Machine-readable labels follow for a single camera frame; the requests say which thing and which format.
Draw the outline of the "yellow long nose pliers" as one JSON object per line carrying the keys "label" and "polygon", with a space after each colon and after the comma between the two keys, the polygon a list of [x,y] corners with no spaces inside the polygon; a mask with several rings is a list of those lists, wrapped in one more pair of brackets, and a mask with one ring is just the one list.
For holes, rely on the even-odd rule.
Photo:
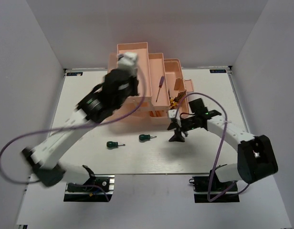
{"label": "yellow long nose pliers", "polygon": [[170,90],[168,90],[168,96],[169,96],[169,101],[170,101],[170,105],[169,105],[169,109],[175,109],[177,106],[177,102],[175,102],[175,98],[170,96]]}

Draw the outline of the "green stubby screwdriver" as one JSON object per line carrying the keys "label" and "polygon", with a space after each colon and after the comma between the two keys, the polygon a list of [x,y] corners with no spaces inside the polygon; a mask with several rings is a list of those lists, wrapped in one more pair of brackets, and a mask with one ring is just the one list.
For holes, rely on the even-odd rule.
{"label": "green stubby screwdriver", "polygon": [[138,137],[138,139],[139,139],[140,142],[146,142],[146,141],[149,141],[149,140],[151,140],[153,138],[157,138],[157,136],[141,134]]}
{"label": "green stubby screwdriver", "polygon": [[113,142],[113,141],[108,141],[106,143],[106,147],[108,149],[112,149],[112,148],[118,148],[120,146],[125,146],[125,144],[121,144],[121,143],[118,143],[118,142]]}

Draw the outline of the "pink plastic toolbox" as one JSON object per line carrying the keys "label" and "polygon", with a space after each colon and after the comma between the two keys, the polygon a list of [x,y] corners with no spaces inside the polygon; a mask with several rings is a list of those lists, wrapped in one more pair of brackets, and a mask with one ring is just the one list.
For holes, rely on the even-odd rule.
{"label": "pink plastic toolbox", "polygon": [[166,59],[163,53],[149,52],[147,42],[121,43],[117,45],[117,52],[110,54],[108,71],[116,68],[117,56],[126,52],[138,54],[138,65],[145,77],[147,92],[140,108],[123,122],[146,121],[151,125],[168,125],[167,112],[177,106],[180,113],[188,116],[189,102],[185,95],[194,91],[194,84],[191,79],[184,79],[179,59]]}

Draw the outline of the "blue handled screwdriver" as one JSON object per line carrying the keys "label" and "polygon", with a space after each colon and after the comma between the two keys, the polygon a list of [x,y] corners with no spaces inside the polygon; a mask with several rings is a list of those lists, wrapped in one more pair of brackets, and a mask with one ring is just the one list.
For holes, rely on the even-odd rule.
{"label": "blue handled screwdriver", "polygon": [[160,93],[160,90],[161,90],[162,85],[164,83],[164,80],[165,80],[165,77],[164,76],[161,76],[160,81],[159,81],[159,86],[158,86],[158,92],[157,92],[156,102],[158,101],[159,93]]}

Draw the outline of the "yellow black pliers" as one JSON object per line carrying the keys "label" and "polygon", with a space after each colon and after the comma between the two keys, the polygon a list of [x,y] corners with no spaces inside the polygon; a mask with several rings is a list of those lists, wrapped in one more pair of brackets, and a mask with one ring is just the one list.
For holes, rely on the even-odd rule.
{"label": "yellow black pliers", "polygon": [[[182,102],[181,103],[181,99],[183,99],[185,97],[185,94],[186,94],[186,91],[179,91],[177,94],[174,94],[174,96],[171,96],[171,97],[174,97],[175,98],[175,102],[177,102],[177,106],[176,108],[181,105],[181,110],[182,110],[182,107],[184,106],[183,104],[185,102]],[[169,105],[170,105],[170,101],[169,101],[169,96],[168,96],[168,90],[166,92],[160,92],[159,93],[159,97],[158,97],[158,101],[155,102],[155,107],[156,107],[156,110],[155,110],[155,115],[156,117],[164,117],[167,115],[167,111],[170,110],[169,109]]]}

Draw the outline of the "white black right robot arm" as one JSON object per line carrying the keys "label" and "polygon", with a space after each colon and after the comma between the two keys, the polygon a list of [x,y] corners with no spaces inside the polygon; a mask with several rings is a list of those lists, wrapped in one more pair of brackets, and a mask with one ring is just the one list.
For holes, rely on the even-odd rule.
{"label": "white black right robot arm", "polygon": [[208,110],[201,98],[189,103],[193,114],[182,118],[178,110],[168,111],[171,123],[168,130],[174,130],[171,142],[184,142],[188,131],[203,128],[229,144],[237,153],[237,163],[217,167],[210,177],[210,186],[221,190],[230,181],[242,180],[252,184],[278,172],[278,164],[270,139],[255,136],[225,120],[217,110]]}

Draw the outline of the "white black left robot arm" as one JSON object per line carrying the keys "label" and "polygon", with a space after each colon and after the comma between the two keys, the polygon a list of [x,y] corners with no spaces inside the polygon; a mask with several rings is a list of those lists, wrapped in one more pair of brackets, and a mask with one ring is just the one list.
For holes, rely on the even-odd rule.
{"label": "white black left robot arm", "polygon": [[113,69],[77,104],[64,127],[33,149],[23,149],[23,157],[42,185],[52,187],[65,181],[84,190],[95,186],[95,174],[88,166],[59,160],[81,137],[120,109],[128,97],[137,96],[139,83],[136,67]]}

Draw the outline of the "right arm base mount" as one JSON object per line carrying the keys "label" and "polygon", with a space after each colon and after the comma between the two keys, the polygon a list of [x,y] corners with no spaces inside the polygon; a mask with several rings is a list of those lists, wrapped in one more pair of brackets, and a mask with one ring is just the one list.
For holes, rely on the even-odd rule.
{"label": "right arm base mount", "polygon": [[[209,176],[195,176],[189,179],[189,184],[193,186],[194,201],[195,203],[210,203],[207,199]],[[213,179],[210,198],[214,198],[216,195],[223,192],[229,186],[233,187],[227,191],[224,195],[214,200],[212,203],[237,203],[240,201],[238,193],[238,187],[233,182],[221,183],[217,178]]]}

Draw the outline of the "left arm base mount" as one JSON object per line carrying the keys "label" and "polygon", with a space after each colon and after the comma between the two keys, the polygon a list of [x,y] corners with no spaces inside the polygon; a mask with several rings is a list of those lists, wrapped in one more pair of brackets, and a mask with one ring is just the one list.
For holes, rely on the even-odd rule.
{"label": "left arm base mount", "polygon": [[67,184],[64,202],[109,202],[115,185],[114,175],[99,175],[91,185]]}

